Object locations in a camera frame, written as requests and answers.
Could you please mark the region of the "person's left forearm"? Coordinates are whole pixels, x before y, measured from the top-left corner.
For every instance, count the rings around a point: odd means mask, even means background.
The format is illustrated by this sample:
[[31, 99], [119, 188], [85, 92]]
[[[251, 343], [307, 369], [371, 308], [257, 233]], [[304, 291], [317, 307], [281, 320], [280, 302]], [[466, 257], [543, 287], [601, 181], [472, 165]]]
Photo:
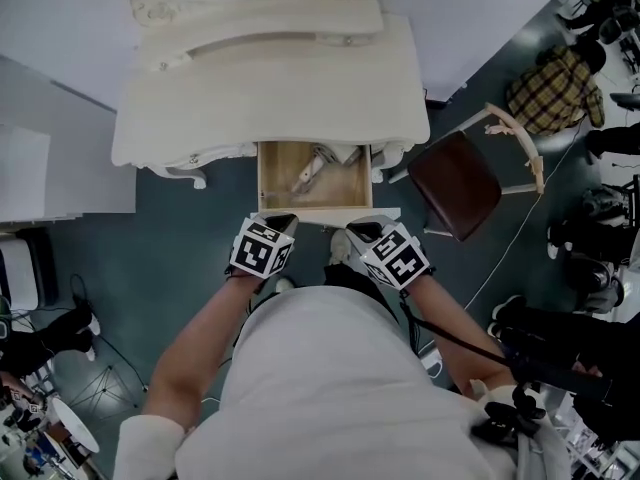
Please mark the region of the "person's left forearm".
[[142, 413], [193, 427], [242, 315], [263, 280], [235, 270], [164, 351]]

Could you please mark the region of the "person's right white shoe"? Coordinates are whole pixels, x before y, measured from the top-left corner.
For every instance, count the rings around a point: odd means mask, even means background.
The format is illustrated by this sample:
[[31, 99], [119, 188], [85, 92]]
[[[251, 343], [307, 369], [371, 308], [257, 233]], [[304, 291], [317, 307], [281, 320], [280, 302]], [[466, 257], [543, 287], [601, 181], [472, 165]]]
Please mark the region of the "person's right white shoe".
[[350, 260], [352, 244], [344, 229], [333, 232], [330, 240], [330, 265], [347, 264]]

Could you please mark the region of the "white vanity dressing table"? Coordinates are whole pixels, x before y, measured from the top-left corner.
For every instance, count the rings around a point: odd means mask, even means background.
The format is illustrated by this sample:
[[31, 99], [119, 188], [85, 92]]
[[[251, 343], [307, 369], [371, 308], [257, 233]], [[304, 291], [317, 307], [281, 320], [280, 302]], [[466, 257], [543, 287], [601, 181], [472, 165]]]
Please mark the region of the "white vanity dressing table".
[[409, 21], [379, 0], [129, 0], [141, 40], [117, 108], [117, 166], [214, 146], [370, 145], [396, 165], [430, 124]]

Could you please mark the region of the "white shelving unit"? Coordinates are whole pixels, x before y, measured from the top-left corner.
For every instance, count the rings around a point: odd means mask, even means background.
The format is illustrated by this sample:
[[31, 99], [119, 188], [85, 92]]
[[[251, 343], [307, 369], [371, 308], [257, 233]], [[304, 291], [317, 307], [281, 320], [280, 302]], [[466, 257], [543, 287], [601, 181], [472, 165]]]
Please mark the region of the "white shelving unit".
[[136, 209], [136, 171], [111, 161], [115, 115], [0, 56], [0, 223]]

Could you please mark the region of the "white box with black frame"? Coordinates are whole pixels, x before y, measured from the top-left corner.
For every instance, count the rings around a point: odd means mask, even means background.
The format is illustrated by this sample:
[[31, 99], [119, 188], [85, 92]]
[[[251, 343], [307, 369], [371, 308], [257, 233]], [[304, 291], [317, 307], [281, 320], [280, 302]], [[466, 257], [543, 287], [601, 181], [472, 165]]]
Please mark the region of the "white box with black frame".
[[13, 311], [32, 311], [42, 306], [31, 250], [21, 238], [0, 236], [0, 295]]

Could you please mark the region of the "white chair with brown seat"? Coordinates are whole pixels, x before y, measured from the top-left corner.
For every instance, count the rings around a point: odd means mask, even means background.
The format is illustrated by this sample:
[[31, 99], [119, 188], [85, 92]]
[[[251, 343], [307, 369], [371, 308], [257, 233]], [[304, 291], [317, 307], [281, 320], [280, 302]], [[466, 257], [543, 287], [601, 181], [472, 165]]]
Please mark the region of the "white chair with brown seat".
[[[466, 134], [467, 129], [490, 117], [497, 122], [487, 125], [484, 133], [505, 135], [518, 142], [526, 156], [525, 167], [533, 176], [531, 184], [502, 187], [481, 151]], [[545, 191], [544, 160], [534, 141], [516, 119], [491, 103], [428, 145], [388, 182], [394, 184], [404, 178], [412, 181], [444, 226], [442, 231], [426, 227], [424, 232], [449, 236], [459, 242], [477, 231], [502, 196], [529, 192], [542, 195]]]

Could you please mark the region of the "large white wood-lined drawer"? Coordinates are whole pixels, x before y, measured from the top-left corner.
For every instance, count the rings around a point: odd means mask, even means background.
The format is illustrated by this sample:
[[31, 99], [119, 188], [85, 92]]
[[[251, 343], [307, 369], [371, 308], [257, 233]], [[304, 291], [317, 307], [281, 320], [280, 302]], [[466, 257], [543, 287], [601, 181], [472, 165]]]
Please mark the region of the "large white wood-lined drawer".
[[312, 158], [315, 144], [263, 142], [258, 147], [258, 210], [293, 213], [303, 223], [344, 228], [366, 216], [397, 220], [398, 208], [376, 208], [373, 203], [371, 155], [362, 147], [361, 157], [350, 167], [325, 166], [311, 189], [294, 195], [291, 189]]

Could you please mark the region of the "person's white shirt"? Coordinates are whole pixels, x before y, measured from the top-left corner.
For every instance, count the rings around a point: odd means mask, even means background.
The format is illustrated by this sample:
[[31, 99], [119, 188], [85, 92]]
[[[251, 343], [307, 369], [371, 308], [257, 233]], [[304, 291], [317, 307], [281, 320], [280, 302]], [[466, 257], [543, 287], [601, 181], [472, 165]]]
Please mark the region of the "person's white shirt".
[[114, 480], [570, 480], [549, 421], [514, 448], [472, 435], [508, 387], [436, 387], [388, 311], [341, 287], [295, 289], [247, 320], [219, 409], [192, 431], [121, 426]]

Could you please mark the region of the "black clamp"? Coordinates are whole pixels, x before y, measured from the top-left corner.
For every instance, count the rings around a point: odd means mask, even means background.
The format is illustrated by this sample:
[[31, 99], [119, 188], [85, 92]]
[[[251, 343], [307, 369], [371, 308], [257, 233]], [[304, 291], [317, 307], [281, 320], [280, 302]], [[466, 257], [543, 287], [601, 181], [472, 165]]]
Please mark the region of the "black clamp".
[[527, 383], [518, 384], [512, 392], [512, 405], [490, 401], [485, 405], [488, 416], [475, 424], [471, 434], [490, 444], [515, 449], [520, 437], [532, 438], [539, 431], [546, 410], [538, 407], [526, 393]]

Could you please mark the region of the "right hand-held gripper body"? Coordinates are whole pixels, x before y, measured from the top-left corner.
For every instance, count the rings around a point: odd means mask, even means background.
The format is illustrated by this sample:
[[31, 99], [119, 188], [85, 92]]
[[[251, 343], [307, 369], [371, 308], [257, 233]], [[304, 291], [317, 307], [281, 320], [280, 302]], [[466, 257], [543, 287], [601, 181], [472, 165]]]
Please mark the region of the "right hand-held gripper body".
[[429, 261], [418, 239], [401, 223], [388, 227], [360, 256], [360, 261], [375, 281], [394, 289], [404, 289], [429, 273]]

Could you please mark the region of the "person's right forearm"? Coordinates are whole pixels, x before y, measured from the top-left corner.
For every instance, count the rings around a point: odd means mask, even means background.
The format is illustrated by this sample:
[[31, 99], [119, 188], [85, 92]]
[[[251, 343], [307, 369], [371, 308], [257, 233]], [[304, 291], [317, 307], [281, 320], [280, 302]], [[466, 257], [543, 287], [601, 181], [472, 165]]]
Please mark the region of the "person's right forearm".
[[[424, 321], [501, 358], [502, 351], [487, 332], [431, 276], [420, 276], [407, 286]], [[482, 381], [489, 390], [515, 385], [508, 367], [465, 349], [439, 335], [436, 346], [444, 364], [461, 393], [474, 398], [472, 380]]]

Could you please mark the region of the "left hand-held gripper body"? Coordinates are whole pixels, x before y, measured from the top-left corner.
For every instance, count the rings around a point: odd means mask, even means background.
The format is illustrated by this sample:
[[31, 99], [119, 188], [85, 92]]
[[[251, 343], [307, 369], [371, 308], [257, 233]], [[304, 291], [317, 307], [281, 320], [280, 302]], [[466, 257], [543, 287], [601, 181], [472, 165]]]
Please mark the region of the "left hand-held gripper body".
[[277, 240], [278, 232], [245, 218], [234, 238], [230, 266], [260, 279], [281, 272], [293, 251], [295, 238]]

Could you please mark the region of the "round white side table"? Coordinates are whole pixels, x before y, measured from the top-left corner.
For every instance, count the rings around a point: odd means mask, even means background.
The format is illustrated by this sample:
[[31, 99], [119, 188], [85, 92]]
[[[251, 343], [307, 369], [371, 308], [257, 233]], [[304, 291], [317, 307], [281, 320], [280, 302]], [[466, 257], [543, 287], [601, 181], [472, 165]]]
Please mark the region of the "round white side table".
[[57, 372], [51, 399], [54, 415], [72, 438], [98, 453], [120, 423], [139, 412], [148, 384], [125, 364]]

